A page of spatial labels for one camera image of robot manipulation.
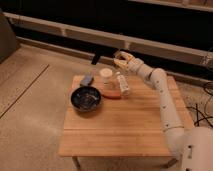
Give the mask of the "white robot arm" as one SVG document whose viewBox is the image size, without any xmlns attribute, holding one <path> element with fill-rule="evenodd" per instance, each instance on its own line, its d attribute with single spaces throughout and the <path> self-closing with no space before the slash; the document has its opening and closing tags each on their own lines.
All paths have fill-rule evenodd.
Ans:
<svg viewBox="0 0 213 171">
<path fill-rule="evenodd" d="M 114 63 L 130 71 L 158 92 L 160 116 L 168 149 L 181 160 L 181 171 L 213 171 L 213 129 L 208 127 L 184 128 L 168 88 L 167 74 L 125 51 L 114 54 Z"/>
</svg>

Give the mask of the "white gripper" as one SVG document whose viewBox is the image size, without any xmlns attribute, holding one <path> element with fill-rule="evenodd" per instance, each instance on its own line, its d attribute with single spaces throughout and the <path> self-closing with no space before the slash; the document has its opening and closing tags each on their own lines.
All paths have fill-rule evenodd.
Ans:
<svg viewBox="0 0 213 171">
<path fill-rule="evenodd" d="M 134 56 L 130 53 L 127 53 L 125 51 L 117 51 L 114 54 L 114 64 L 121 69 L 127 70 L 128 69 L 128 63 L 134 59 Z"/>
</svg>

